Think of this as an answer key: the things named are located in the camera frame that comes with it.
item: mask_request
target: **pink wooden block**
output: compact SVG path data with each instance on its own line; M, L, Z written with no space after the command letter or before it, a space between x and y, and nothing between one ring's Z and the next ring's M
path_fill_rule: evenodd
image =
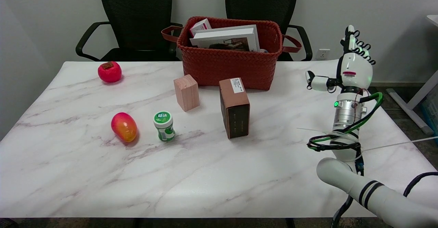
M199 106L199 90L197 89L197 82L191 75L177 78L173 83L175 84L175 94L177 94L178 104L180 104L185 112Z

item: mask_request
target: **white book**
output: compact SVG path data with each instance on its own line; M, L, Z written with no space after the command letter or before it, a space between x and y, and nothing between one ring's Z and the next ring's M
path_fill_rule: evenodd
M210 29L195 29L192 31L193 36L196 33L205 33L205 32L213 32L213 31L223 31L223 30L232 30L232 29L241 29L241 28L253 28L255 35L255 43L257 45L257 51L260 51L260 44L258 42L258 34L257 34L257 25L242 25L242 26L234 26L234 27L226 27L226 28L210 28Z
M200 48L258 51L254 28L196 33L190 41Z

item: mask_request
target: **white label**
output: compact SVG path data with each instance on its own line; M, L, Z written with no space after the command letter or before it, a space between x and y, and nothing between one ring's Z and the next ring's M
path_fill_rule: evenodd
M230 79L231 86L233 86L234 93L240 93L244 91L244 87L242 85L242 81L240 78L233 78Z

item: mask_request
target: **white desk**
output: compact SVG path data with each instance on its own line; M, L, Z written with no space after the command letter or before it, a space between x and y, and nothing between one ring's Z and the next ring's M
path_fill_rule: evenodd
M438 27L438 15L428 15L427 20ZM399 104L399 106L406 112L406 114L415 122L418 127L427 135L434 134L434 131L424 122L413 109L426 97L426 95L438 84L438 71L436 71L420 90L406 103L394 89L387 89L388 94Z
M335 75L337 61L279 62L267 92L249 90L250 134L229 140L217 87L183 112L173 79L180 62L120 63L121 83L105 85L97 62L66 62L0 142L1 217L331 217L346 194L318 179L332 152L306 147L332 128L336 94L307 90L305 70ZM177 138L160 142L155 112L173 114ZM111 118L129 113L140 138L125 147ZM363 148L408 141L379 109L360 131ZM434 168L409 143L364 153L365 174L402 192ZM438 178L410 198L438 208ZM354 203L345 217L369 217Z

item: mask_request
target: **gray floor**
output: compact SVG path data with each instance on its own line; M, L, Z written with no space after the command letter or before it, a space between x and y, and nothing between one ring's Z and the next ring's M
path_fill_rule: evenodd
M384 87L370 88L370 92L383 92L385 102L382 107L393 118L394 122L411 139L422 139L427 136L401 111L394 100L385 92ZM419 88L394 88L396 92L408 101ZM416 142L415 145L430 161L438 167L438 147L435 141ZM125 228L133 226L133 219L87 219L87 218L57 218L57 219L22 219L18 220L20 228ZM330 218L295 219L297 228L329 228ZM0 222L0 227L7 227ZM284 219L152 219L141 225L144 228L286 228ZM343 218L341 228L389 228L377 218Z

